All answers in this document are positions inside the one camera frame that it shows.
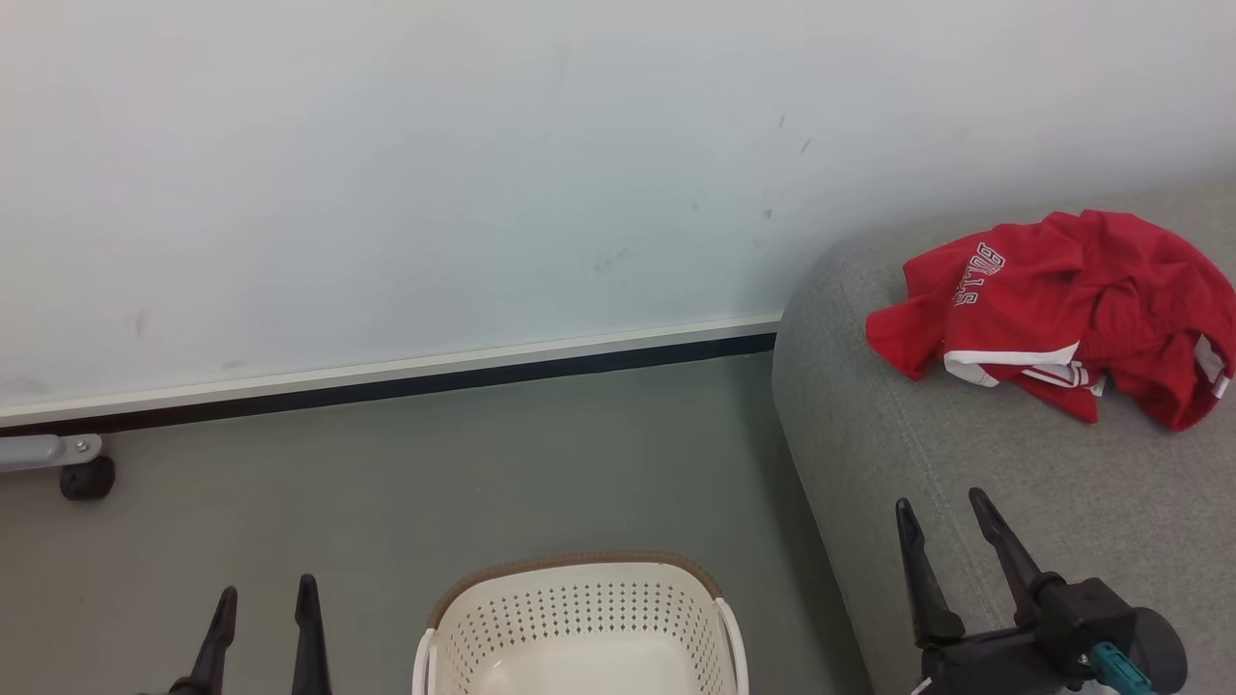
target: white laundry basket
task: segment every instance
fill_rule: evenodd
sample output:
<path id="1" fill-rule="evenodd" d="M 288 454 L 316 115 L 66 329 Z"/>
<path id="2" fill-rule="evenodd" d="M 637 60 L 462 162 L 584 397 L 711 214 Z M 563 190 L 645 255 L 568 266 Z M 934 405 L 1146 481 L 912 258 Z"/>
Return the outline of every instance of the white laundry basket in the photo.
<path id="1" fill-rule="evenodd" d="M 496 568 L 439 601 L 413 695 L 748 695 L 721 589 L 667 553 Z"/>

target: gray fabric upholstery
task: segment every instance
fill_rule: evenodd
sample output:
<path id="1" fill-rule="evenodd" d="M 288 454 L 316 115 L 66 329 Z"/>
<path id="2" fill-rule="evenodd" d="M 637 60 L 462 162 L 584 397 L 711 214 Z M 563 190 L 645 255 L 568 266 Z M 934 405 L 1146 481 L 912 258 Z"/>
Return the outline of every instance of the gray fabric upholstery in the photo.
<path id="1" fill-rule="evenodd" d="M 1236 681 L 1236 403 L 1170 434 L 1109 388 L 1086 425 L 1014 386 L 937 369 L 912 382 L 866 345 L 866 315 L 905 298 L 910 257 L 1053 210 L 1127 210 L 1236 277 L 1236 182 L 953 216 L 869 234 L 810 272 L 777 336 L 774 393 L 878 695 L 917 683 L 894 502 L 910 497 L 949 606 L 970 632 L 1012 625 L 967 491 L 988 491 L 1044 569 L 1100 576 L 1163 613 L 1190 659 L 1185 693 Z"/>

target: caster wheel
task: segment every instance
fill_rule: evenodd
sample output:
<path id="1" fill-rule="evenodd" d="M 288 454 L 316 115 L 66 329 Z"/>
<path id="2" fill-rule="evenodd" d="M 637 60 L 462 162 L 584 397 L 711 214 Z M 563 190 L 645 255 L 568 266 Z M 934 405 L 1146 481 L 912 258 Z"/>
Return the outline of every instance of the caster wheel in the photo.
<path id="1" fill-rule="evenodd" d="M 61 495 L 72 502 L 103 500 L 116 482 L 116 464 L 106 456 L 61 469 Z"/>

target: brown basket rim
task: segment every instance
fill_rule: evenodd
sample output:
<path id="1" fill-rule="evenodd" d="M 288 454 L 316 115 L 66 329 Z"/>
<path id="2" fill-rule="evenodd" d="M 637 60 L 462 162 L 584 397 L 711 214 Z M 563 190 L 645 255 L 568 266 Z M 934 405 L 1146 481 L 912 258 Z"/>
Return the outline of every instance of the brown basket rim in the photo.
<path id="1" fill-rule="evenodd" d="M 513 574 L 523 574 L 527 571 L 548 570 L 554 568 L 566 568 L 571 565 L 599 565 L 607 563 L 653 563 L 659 565 L 674 565 L 691 576 L 696 578 L 700 584 L 708 591 L 708 595 L 713 599 L 721 599 L 721 586 L 717 585 L 716 580 L 695 560 L 684 558 L 676 553 L 661 553 L 655 550 L 613 550 L 608 553 L 576 553 L 574 555 L 557 555 L 554 558 L 543 558 L 538 560 L 524 560 L 522 563 L 510 563 L 507 565 L 498 565 L 494 568 L 485 569 L 478 573 L 473 573 L 460 581 L 456 581 L 454 586 L 446 590 L 446 594 L 438 600 L 434 605 L 434 612 L 429 616 L 429 628 L 438 629 L 439 625 L 442 622 L 442 616 L 446 615 L 446 610 L 460 597 L 465 591 L 476 586 L 477 584 L 489 581 L 492 579 L 499 579 L 503 576 L 510 576 Z"/>

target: teal connector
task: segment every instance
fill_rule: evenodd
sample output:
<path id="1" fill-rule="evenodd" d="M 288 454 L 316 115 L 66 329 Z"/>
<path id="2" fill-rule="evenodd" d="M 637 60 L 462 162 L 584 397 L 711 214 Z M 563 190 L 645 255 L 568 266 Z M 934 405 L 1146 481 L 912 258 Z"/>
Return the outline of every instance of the teal connector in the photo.
<path id="1" fill-rule="evenodd" d="M 1151 679 L 1111 642 L 1100 642 L 1090 650 L 1090 669 L 1099 683 L 1120 695 L 1154 695 Z"/>

